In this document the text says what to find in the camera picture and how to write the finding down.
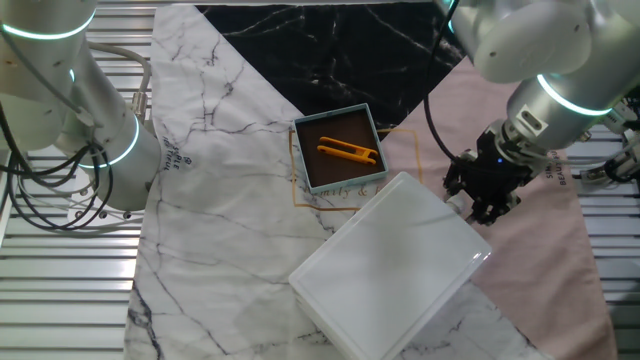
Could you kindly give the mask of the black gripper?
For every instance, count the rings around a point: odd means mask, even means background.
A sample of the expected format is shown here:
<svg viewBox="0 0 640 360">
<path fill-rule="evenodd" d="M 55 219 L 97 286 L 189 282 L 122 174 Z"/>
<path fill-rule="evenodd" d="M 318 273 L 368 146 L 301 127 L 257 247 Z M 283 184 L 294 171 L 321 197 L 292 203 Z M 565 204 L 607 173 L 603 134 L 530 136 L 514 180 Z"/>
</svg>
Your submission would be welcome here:
<svg viewBox="0 0 640 360">
<path fill-rule="evenodd" d="M 477 139 L 476 147 L 477 152 L 466 149 L 456 156 L 456 160 L 451 161 L 443 179 L 443 187 L 448 196 L 457 195 L 465 189 L 463 176 L 468 173 L 461 163 L 480 168 L 480 172 L 472 175 L 472 188 L 480 196 L 504 196 L 493 200 L 475 199 L 471 217 L 480 225 L 493 225 L 498 218 L 520 204 L 520 197 L 512 191 L 532 180 L 532 170 L 516 165 L 502 155 L 496 144 L 496 134 L 491 131 L 483 133 Z"/>
</svg>

